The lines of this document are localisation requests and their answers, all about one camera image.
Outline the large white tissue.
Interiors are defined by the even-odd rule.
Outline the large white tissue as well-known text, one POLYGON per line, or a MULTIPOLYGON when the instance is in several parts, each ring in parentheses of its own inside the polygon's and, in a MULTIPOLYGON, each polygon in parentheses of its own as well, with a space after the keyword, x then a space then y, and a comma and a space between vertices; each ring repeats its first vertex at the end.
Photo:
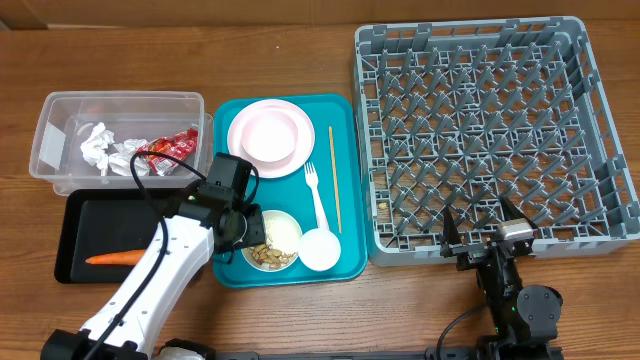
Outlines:
POLYGON ((148 144, 146 139, 127 139, 113 145, 114 151, 109 155, 109 167, 117 175, 130 176, 130 161, 137 150, 148 144))

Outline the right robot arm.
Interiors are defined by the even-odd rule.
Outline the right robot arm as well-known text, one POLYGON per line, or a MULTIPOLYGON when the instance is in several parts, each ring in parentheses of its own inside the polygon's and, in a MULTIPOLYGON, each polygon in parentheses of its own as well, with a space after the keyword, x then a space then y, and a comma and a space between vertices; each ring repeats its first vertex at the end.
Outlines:
POLYGON ((532 252, 538 226, 508 198, 500 199, 505 220, 484 243, 465 244, 449 208, 442 212, 441 255, 454 257, 459 271, 474 270, 485 302, 452 321, 437 345, 426 351, 437 359, 561 359, 557 338, 563 298, 554 288, 525 286, 516 259, 532 252), (481 336, 473 347, 445 347, 446 335, 461 321, 487 309, 496 333, 481 336))

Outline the white bowl with nuts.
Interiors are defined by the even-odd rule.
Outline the white bowl with nuts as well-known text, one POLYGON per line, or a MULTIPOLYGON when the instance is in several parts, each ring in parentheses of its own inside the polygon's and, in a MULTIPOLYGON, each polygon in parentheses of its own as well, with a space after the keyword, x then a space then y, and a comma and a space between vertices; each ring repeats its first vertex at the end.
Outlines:
POLYGON ((288 213, 267 210, 262 213, 266 243, 245 248, 242 254, 255 269, 278 272, 290 267, 298 258, 302 230, 288 213))

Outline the small white tissue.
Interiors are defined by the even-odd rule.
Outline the small white tissue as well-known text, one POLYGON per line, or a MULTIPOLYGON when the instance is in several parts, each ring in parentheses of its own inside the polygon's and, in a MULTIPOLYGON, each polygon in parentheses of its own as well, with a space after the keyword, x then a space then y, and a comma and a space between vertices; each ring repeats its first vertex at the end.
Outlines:
POLYGON ((95 166, 101 176, 108 172, 109 155, 107 150, 114 143, 114 133, 106 129, 103 122, 93 127, 87 140, 80 145, 83 159, 91 166, 95 166))

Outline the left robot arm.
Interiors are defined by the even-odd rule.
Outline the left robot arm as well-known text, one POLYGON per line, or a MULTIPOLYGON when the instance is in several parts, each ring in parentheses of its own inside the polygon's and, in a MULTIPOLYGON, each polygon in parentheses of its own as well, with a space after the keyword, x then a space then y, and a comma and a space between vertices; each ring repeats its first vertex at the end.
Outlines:
POLYGON ((141 260, 76 333, 54 331, 42 359, 150 359, 182 292, 214 254, 266 241, 261 207, 242 190, 202 183, 167 209, 141 260))

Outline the orange carrot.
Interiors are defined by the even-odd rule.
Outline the orange carrot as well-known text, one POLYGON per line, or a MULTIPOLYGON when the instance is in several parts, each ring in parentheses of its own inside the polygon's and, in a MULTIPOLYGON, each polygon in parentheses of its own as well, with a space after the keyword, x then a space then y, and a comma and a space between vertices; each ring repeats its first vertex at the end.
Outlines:
POLYGON ((89 257, 85 262, 90 265, 135 266, 144 254, 144 249, 114 252, 89 257))

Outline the red snack wrapper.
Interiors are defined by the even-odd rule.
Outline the red snack wrapper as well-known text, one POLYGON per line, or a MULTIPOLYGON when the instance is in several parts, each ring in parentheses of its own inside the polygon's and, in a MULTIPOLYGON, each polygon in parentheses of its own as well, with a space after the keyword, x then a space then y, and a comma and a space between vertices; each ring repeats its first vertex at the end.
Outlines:
MULTIPOLYGON (((199 133, 195 128, 189 128, 172 136, 157 138, 150 143, 142 145, 137 151, 162 153, 184 161, 196 151, 198 135, 199 133)), ((173 160, 156 155, 144 155, 143 158, 144 162, 158 176, 168 175, 177 167, 173 160)))

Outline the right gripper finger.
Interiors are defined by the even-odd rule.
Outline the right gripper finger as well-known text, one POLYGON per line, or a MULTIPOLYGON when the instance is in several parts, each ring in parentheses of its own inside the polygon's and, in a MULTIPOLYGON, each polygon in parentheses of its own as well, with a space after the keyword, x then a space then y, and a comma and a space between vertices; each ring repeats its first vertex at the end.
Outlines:
POLYGON ((523 219, 529 221, 529 219, 517 208, 506 196, 499 198, 503 218, 505 221, 523 219))
POLYGON ((443 232, 440 243, 442 248, 450 248, 452 245, 461 245, 462 240, 457 230, 450 208, 445 207, 443 212, 443 232))

